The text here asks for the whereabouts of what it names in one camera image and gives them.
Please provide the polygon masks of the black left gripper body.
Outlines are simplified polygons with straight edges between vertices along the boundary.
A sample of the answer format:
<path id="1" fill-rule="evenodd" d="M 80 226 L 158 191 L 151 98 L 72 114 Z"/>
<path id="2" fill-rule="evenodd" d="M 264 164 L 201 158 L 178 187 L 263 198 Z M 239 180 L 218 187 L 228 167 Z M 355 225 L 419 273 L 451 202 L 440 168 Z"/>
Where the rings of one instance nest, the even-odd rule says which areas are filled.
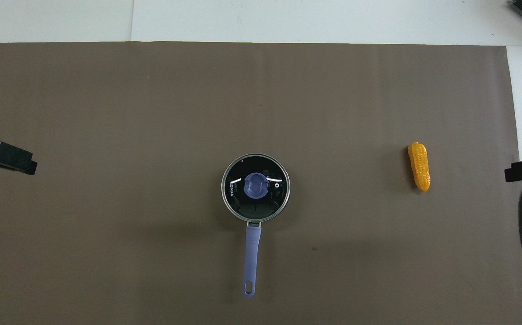
<path id="1" fill-rule="evenodd" d="M 33 154 L 0 140 L 0 168 L 34 175 L 37 162 L 32 160 Z"/>

